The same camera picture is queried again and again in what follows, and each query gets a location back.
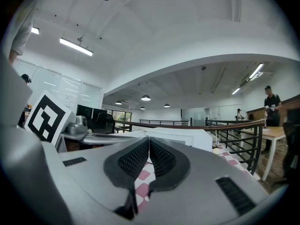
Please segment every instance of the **checkered tablecloth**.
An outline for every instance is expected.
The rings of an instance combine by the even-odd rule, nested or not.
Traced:
[[[239,161],[229,153],[228,149],[225,148],[225,144],[219,144],[218,148],[221,152],[221,154],[219,154],[220,157],[225,159],[232,166],[235,166],[236,168],[242,170],[246,176],[250,176],[253,179],[258,180],[256,177],[253,177],[251,173],[246,169],[247,164],[242,166]],[[139,177],[135,181],[135,195],[139,212],[141,212],[147,206],[147,203],[149,201],[149,184],[154,180],[155,174],[153,164],[147,162]]]

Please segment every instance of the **black office chair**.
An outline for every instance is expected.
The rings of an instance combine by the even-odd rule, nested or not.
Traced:
[[[283,129],[288,146],[286,156],[282,162],[285,180],[274,182],[272,186],[291,183],[291,181],[297,177],[296,167],[297,156],[299,155],[300,127],[292,122],[285,122]]]
[[[113,116],[107,113],[99,113],[97,118],[90,120],[90,128],[93,133],[114,133],[115,121]]]

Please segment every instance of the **desk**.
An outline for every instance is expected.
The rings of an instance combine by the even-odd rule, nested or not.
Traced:
[[[254,133],[254,129],[244,129],[244,132],[248,132],[248,133]],[[275,154],[275,149],[276,149],[276,142],[277,140],[281,139],[285,137],[285,132],[283,130],[283,127],[268,127],[267,129],[263,129],[262,130],[262,138],[264,139],[269,139],[272,141],[271,144],[271,151],[270,151],[270,156],[269,156],[269,160],[267,163],[267,167],[266,170],[264,171],[264,174],[262,176],[262,180],[265,181],[268,173],[270,171],[272,162],[273,162],[273,158],[274,158],[274,154]]]

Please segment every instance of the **black monitor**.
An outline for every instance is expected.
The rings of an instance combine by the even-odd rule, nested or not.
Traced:
[[[97,118],[99,113],[107,113],[107,110],[94,108],[93,118]]]
[[[91,107],[86,107],[82,105],[77,106],[77,116],[84,116],[86,117],[88,128],[90,128],[90,119],[92,118],[92,111],[93,109]]]

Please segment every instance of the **brick wall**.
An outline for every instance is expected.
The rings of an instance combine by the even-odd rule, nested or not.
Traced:
[[[281,109],[280,109],[280,125],[285,121],[285,118],[287,117],[286,110],[287,109],[294,109],[294,108],[300,108],[300,95],[297,95],[295,97],[292,97],[288,100],[281,101]],[[263,119],[264,118],[264,108],[259,108],[255,110],[251,110],[247,112],[247,116],[249,119],[249,115],[253,114],[255,120]]]

